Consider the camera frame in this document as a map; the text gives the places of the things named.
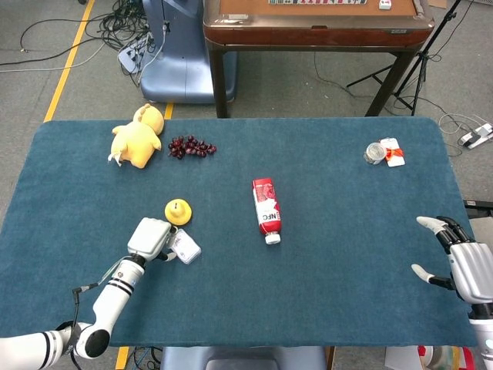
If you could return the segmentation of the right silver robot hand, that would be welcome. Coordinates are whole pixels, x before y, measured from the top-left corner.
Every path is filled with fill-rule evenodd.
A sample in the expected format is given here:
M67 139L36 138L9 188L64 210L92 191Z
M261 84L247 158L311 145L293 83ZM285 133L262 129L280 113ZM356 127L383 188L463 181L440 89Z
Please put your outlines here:
M455 291L461 300L469 304L492 303L492 249L469 236L450 217L418 216L416 221L431 230L443 247L451 276L439 277L419 264L412 264L412 271L428 284Z

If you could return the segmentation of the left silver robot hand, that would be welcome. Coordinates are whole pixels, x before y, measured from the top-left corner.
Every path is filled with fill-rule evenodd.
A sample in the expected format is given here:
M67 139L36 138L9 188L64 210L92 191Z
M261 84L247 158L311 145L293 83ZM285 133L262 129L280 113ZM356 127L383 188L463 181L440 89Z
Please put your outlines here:
M129 239L128 252L143 257L147 262L155 259L171 261L176 258L170 244L177 231L178 228L167 221L144 217Z

